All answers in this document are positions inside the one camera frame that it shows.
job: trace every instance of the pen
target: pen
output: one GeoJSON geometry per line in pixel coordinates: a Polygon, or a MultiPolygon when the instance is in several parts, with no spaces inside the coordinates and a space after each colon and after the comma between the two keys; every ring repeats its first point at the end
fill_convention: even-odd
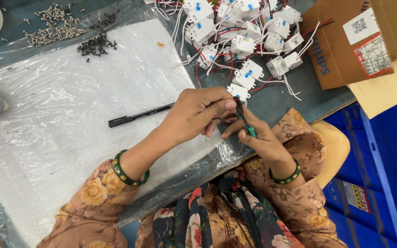
{"type": "Polygon", "coordinates": [[[125,124],[128,122],[134,121],[136,119],[141,119],[141,118],[144,118],[144,117],[147,117],[150,115],[154,115],[154,114],[156,114],[158,112],[162,112],[164,110],[169,110],[173,107],[173,105],[174,105],[174,103],[170,103],[165,106],[162,106],[162,107],[159,107],[159,108],[156,108],[153,110],[148,110],[148,111],[145,111],[145,112],[137,114],[137,115],[123,116],[123,117],[108,121],[108,127],[116,127],[116,126],[119,126],[119,125],[122,125],[122,124],[125,124]]]}

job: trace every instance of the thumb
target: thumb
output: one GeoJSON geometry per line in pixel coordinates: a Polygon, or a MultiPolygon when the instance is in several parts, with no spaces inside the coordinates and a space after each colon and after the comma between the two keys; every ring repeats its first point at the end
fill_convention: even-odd
{"type": "Polygon", "coordinates": [[[223,115],[226,111],[234,112],[237,104],[233,99],[219,100],[209,104],[198,116],[202,120],[212,120],[223,115]]]}
{"type": "Polygon", "coordinates": [[[254,138],[250,135],[247,135],[244,129],[241,129],[238,133],[238,138],[240,139],[241,143],[250,146],[251,148],[257,150],[261,148],[261,140],[254,138]]]}

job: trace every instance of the bangle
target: bangle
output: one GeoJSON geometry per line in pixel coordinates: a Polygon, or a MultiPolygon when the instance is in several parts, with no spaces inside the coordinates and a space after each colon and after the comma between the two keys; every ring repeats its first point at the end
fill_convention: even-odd
{"type": "Polygon", "coordinates": [[[298,163],[298,161],[296,161],[296,159],[293,159],[293,160],[295,161],[295,164],[296,164],[296,170],[295,170],[295,172],[292,175],[290,175],[290,177],[288,177],[286,179],[282,179],[282,180],[275,179],[272,176],[272,170],[270,168],[269,168],[269,177],[277,184],[287,184],[287,183],[290,183],[293,180],[295,180],[295,178],[297,178],[299,176],[300,172],[301,172],[301,166],[298,163]]]}
{"type": "Polygon", "coordinates": [[[129,186],[143,185],[146,183],[146,181],[150,177],[150,170],[147,170],[145,172],[145,177],[143,178],[143,180],[134,181],[131,178],[129,178],[127,175],[125,175],[125,173],[122,171],[122,168],[120,167],[120,164],[119,164],[120,155],[122,155],[122,153],[126,152],[127,150],[128,149],[121,150],[120,152],[118,152],[116,154],[116,156],[114,157],[114,161],[113,161],[113,170],[116,173],[116,175],[122,180],[122,182],[126,183],[127,185],[129,185],[129,186]]]}

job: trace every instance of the transparent plastic wrap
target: transparent plastic wrap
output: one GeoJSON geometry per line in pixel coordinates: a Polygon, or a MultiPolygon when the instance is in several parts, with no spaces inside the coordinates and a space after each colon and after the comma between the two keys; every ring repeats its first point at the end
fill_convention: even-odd
{"type": "MultiPolygon", "coordinates": [[[[117,3],[80,25],[116,9],[121,12],[106,30],[118,45],[108,55],[75,51],[98,33],[90,29],[50,45],[26,48],[23,39],[0,48],[0,95],[10,106],[0,115],[0,235],[11,248],[34,247],[91,172],[142,140],[167,112],[114,128],[108,120],[172,103],[183,89],[198,87],[192,66],[170,67],[188,51],[180,59],[179,45],[169,44],[172,23],[143,1],[117,3]]],[[[218,130],[176,147],[151,168],[158,176],[141,187],[119,226],[236,166],[250,152],[236,139],[223,141],[218,130]]]]}

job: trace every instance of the table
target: table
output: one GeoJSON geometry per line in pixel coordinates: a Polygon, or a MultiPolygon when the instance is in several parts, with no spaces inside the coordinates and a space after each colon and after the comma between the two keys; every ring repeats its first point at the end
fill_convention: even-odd
{"type": "MultiPolygon", "coordinates": [[[[50,49],[59,49],[69,45],[73,45],[75,41],[64,41],[57,42],[49,46],[43,46],[41,49],[24,49],[25,45],[20,44],[7,44],[1,41],[1,37],[10,38],[10,41],[23,38],[23,30],[35,30],[39,26],[28,25],[24,18],[30,17],[38,9],[46,9],[52,2],[61,4],[63,7],[67,5],[67,2],[57,0],[43,0],[35,2],[25,2],[22,4],[12,3],[8,0],[0,1],[0,7],[8,9],[8,13],[4,13],[4,25],[0,33],[0,68],[3,68],[15,61],[27,59],[32,56],[41,54],[49,51],[50,49]]],[[[109,5],[116,3],[113,0],[107,1],[90,1],[82,0],[75,1],[77,5],[82,6],[86,9],[86,12],[74,12],[73,17],[82,18],[85,13],[94,12],[98,9],[106,8],[109,5]]],[[[118,3],[121,8],[133,11],[134,14],[147,14],[151,11],[152,6],[146,6],[142,0],[129,0],[118,3]]],[[[310,1],[298,1],[292,0],[289,3],[291,6],[304,12],[313,3],[310,1]]],[[[115,23],[114,25],[131,24],[135,22],[132,18],[124,20],[122,23],[115,23]]],[[[174,29],[174,25],[171,23],[168,25],[170,32],[174,29]]],[[[194,49],[186,45],[186,52],[188,54],[195,54],[194,49]]],[[[265,61],[265,57],[253,56],[253,60],[258,62],[260,60],[265,61]]],[[[187,71],[191,79],[198,84],[195,75],[195,64],[188,65],[187,71]]],[[[265,72],[265,78],[268,78],[267,68],[263,68],[265,72]]],[[[209,77],[205,77],[204,70],[199,70],[199,75],[204,87],[214,87],[217,85],[226,86],[229,78],[229,71],[216,71],[210,74],[209,77]]],[[[259,118],[267,121],[272,127],[275,123],[291,108],[294,107],[301,112],[302,116],[307,122],[313,123],[321,120],[326,115],[333,113],[337,109],[350,104],[355,101],[353,94],[346,88],[337,88],[333,90],[322,91],[317,80],[313,66],[306,56],[304,63],[298,68],[290,71],[288,74],[288,80],[295,92],[301,91],[298,96],[303,100],[299,101],[287,93],[287,88],[284,85],[267,85],[263,89],[256,91],[252,94],[248,101],[248,107],[252,112],[259,118]]],[[[144,215],[146,212],[151,211],[158,205],[166,203],[181,194],[184,191],[194,188],[209,179],[217,176],[218,174],[238,165],[251,154],[252,150],[244,147],[236,140],[232,138],[227,142],[227,146],[224,149],[230,148],[223,152],[223,147],[217,147],[211,153],[206,155],[201,160],[194,164],[197,170],[190,170],[188,172],[188,179],[183,180],[176,178],[174,182],[166,187],[156,190],[151,194],[148,194],[132,205],[127,207],[127,211],[122,213],[122,219],[119,226],[124,225],[137,217],[144,215]],[[212,164],[217,168],[216,171],[208,173],[205,169],[207,165],[212,164]]],[[[0,204],[0,233],[4,240],[10,247],[25,247],[23,240],[13,230],[10,218],[6,215],[4,208],[0,204]]]]}

